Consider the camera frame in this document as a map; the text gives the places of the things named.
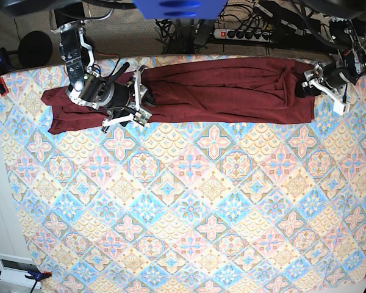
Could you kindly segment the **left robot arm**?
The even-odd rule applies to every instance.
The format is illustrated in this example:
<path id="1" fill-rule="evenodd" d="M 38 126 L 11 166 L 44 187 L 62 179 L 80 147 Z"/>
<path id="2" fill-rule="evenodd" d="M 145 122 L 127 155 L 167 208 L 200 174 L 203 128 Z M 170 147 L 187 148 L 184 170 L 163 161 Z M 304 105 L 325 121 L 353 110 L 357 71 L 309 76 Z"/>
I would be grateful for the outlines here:
<path id="1" fill-rule="evenodd" d="M 304 73 L 300 85 L 296 86 L 296 96 L 318 96 L 322 93 L 346 103 L 348 85 L 355 85 L 366 75 L 366 47 L 361 38 L 365 37 L 366 1 L 290 1 L 290 5 L 301 17 L 305 28 L 321 44 L 336 49 L 339 58 L 329 65 L 317 63 Z M 325 39 L 312 27 L 305 8 L 329 17 L 330 37 Z M 363 32 L 359 33 L 356 24 L 360 21 Z"/>

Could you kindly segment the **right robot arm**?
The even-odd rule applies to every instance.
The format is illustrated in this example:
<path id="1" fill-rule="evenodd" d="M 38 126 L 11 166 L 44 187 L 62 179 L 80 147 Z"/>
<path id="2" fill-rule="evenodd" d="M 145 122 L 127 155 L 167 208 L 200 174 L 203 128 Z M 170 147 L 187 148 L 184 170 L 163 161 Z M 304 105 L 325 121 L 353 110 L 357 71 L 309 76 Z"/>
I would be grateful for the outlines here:
<path id="1" fill-rule="evenodd" d="M 72 103 L 105 110 L 114 117 L 149 114 L 147 107 L 154 106 L 155 101 L 141 81 L 145 68 L 135 70 L 124 84 L 118 83 L 117 79 L 129 68 L 128 63 L 118 71 L 102 76 L 95 64 L 95 46 L 86 37 L 85 30 L 87 22 L 104 20 L 114 10 L 135 6 L 112 1 L 91 1 L 91 4 L 108 8 L 109 12 L 101 17 L 85 16 L 82 1 L 0 1 L 0 10 L 10 16 L 49 12 L 50 19 L 56 22 L 52 32 L 60 35 L 59 51 L 70 81 L 66 94 Z"/>

